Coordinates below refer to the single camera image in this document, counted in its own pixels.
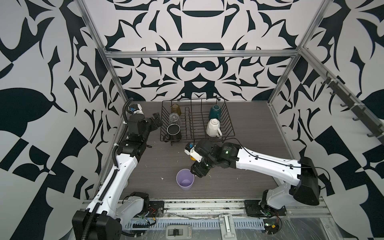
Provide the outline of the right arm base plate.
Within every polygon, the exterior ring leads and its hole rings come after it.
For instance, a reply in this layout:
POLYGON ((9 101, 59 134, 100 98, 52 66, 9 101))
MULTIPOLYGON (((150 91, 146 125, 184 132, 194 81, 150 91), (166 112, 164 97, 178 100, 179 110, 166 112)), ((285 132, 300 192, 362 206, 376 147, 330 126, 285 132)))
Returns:
POLYGON ((287 212, 285 207, 274 209, 263 200, 245 200, 244 205, 248 217, 272 218, 275 216, 285 216, 287 212))

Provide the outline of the amber textured glass cup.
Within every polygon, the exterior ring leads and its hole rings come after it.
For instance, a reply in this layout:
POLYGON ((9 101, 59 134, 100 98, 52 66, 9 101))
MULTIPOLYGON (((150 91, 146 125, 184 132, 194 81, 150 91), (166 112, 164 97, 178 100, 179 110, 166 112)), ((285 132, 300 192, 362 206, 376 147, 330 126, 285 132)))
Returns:
POLYGON ((182 115, 181 108, 178 104, 172 104, 171 114, 177 114, 179 117, 182 115))

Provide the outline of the cream white mug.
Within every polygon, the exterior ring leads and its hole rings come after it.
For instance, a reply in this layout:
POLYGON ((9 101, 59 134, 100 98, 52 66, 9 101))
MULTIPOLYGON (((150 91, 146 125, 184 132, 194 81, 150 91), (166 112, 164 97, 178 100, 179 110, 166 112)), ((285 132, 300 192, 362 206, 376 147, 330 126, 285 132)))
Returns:
POLYGON ((220 121, 218 119, 211 119, 208 123, 206 133, 209 137, 222 138, 223 134, 220 129, 220 121))

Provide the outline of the green mug white inside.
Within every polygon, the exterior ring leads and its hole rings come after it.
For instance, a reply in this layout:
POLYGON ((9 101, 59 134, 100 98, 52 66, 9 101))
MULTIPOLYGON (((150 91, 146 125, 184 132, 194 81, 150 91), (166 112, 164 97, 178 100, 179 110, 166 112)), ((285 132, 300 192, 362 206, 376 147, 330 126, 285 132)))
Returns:
POLYGON ((219 105, 213 105, 210 108, 209 119, 210 120, 217 119, 218 121, 220 121, 221 120, 221 113, 222 113, 221 107, 219 105))

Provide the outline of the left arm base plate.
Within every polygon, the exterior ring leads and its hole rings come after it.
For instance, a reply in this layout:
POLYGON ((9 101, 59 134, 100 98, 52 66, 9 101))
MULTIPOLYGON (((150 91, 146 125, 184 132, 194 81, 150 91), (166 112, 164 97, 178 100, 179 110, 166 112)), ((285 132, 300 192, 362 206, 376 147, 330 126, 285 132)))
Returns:
POLYGON ((164 214, 165 202, 164 201, 149 201, 144 203, 144 207, 135 217, 141 218, 157 218, 164 214))

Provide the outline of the clear glass cup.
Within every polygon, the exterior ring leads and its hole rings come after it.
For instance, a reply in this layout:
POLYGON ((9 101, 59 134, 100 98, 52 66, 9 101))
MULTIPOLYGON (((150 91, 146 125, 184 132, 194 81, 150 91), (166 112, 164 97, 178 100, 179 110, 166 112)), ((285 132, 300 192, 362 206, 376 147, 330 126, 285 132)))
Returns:
POLYGON ((182 120, 178 113, 171 113, 169 115, 169 122, 170 122, 170 125, 176 124, 180 127, 182 126, 182 120))

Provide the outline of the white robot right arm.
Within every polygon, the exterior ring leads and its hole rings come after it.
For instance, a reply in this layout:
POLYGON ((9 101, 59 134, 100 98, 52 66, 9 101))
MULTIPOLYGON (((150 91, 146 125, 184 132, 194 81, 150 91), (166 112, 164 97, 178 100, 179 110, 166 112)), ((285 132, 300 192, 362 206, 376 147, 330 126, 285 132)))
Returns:
POLYGON ((249 217, 280 217, 285 216, 290 204, 318 206, 320 203, 318 173, 307 157, 300 160, 276 158, 251 151, 241 144, 217 145, 209 140, 186 144, 185 153, 194 160, 191 173, 199 178, 206 176, 210 169, 221 167, 254 171, 283 181, 275 189, 265 190, 260 201, 245 201, 249 217))

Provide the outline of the lavender plastic cup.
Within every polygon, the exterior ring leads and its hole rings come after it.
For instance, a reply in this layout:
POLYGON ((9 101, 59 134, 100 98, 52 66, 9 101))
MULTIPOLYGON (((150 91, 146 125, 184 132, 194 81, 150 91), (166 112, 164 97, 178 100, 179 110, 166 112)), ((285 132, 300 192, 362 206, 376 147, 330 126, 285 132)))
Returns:
POLYGON ((189 169, 182 169, 177 173, 176 182, 183 191, 189 191, 195 181, 195 175, 189 169))

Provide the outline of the black mug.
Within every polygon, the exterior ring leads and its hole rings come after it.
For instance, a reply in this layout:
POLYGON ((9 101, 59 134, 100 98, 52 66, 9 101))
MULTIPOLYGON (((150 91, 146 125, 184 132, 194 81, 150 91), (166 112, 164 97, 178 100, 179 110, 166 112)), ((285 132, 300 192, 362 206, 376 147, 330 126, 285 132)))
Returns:
POLYGON ((167 133, 163 137, 164 142, 179 142, 182 140, 181 127, 178 124, 171 124, 167 127, 167 133))

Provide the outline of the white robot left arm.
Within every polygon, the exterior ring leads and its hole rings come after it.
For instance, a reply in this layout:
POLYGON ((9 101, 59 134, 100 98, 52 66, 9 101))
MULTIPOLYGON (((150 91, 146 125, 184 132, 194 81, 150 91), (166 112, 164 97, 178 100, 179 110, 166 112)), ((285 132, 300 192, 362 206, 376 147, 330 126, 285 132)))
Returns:
POLYGON ((150 206, 148 194, 134 192, 118 205, 129 177, 148 147, 151 132, 162 126, 159 113, 147 118, 141 112, 125 119, 122 138, 112 151, 113 167, 101 189, 84 211, 72 219, 77 240, 119 240, 121 236, 138 237, 123 227, 135 216, 146 214, 150 206))

